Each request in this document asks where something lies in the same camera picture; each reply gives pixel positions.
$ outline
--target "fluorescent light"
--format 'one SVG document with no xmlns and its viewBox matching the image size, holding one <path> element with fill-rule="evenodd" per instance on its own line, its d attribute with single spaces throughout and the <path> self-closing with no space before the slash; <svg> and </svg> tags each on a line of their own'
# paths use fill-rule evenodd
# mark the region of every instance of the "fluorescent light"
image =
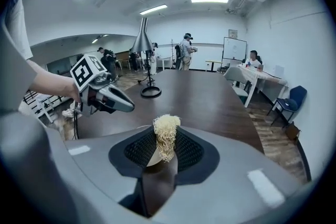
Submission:
<svg viewBox="0 0 336 224">
<path fill-rule="evenodd" d="M 141 12 L 140 14 L 141 15 L 145 15 L 145 14 L 147 14 L 149 12 L 154 12 L 156 10 L 163 9 L 163 8 L 167 8 L 167 5 L 162 5 L 162 6 L 159 6 L 159 7 L 156 7 L 156 8 L 148 9 L 148 10 L 145 10 L 144 12 Z"/>
<path fill-rule="evenodd" d="M 192 3 L 227 3 L 229 0 L 191 0 Z"/>
</svg>

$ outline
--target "black chair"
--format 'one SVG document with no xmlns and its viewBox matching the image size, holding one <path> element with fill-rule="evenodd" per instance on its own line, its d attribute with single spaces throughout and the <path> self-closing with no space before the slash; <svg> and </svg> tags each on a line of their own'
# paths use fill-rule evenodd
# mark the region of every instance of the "black chair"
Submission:
<svg viewBox="0 0 336 224">
<path fill-rule="evenodd" d="M 289 99 L 277 98 L 277 101 L 275 102 L 274 106 L 276 106 L 277 103 L 279 103 L 279 105 L 281 106 L 282 109 L 281 109 L 280 113 L 277 115 L 277 117 L 273 120 L 271 125 L 273 125 L 273 123 L 275 123 L 275 121 L 280 117 L 281 113 L 284 110 L 292 112 L 292 115 L 287 120 L 287 122 L 289 123 L 289 121 L 292 118 L 292 116 L 294 115 L 294 113 L 297 112 L 300 109 L 306 95 L 307 95 L 307 90 L 302 86 L 297 86 L 297 87 L 290 90 Z"/>
</svg>

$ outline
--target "dark wooden table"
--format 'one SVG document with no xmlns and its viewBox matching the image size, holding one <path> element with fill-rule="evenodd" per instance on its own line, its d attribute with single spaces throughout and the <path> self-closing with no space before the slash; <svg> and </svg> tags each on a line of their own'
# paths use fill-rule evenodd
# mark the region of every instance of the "dark wooden table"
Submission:
<svg viewBox="0 0 336 224">
<path fill-rule="evenodd" d="M 258 133 L 243 103 L 230 83 L 219 73 L 164 70 L 155 77 L 162 94 L 154 99 L 140 96 L 143 85 L 125 92 L 135 103 L 130 113 L 97 112 L 78 119 L 80 138 L 120 133 L 150 125 L 164 114 L 177 115 L 183 126 L 204 130 L 245 142 L 264 152 Z M 153 215 L 174 191 L 177 159 L 148 167 L 143 174 L 143 189 L 149 215 Z"/>
</svg>

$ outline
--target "round lamp base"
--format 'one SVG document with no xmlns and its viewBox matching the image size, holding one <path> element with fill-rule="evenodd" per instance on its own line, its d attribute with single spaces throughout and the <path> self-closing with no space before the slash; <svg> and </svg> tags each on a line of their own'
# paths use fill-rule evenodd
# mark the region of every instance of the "round lamp base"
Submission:
<svg viewBox="0 0 336 224">
<path fill-rule="evenodd" d="M 161 89 L 156 86 L 148 86 L 141 90 L 141 96 L 147 98 L 154 98 L 161 94 Z"/>
</svg>

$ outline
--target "picture frame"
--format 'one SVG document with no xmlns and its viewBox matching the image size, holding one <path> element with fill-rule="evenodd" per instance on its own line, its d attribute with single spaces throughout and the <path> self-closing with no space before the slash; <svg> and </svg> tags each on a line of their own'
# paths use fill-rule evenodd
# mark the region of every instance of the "picture frame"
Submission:
<svg viewBox="0 0 336 224">
<path fill-rule="evenodd" d="M 238 38 L 238 31 L 229 29 L 229 38 L 237 39 Z"/>
</svg>

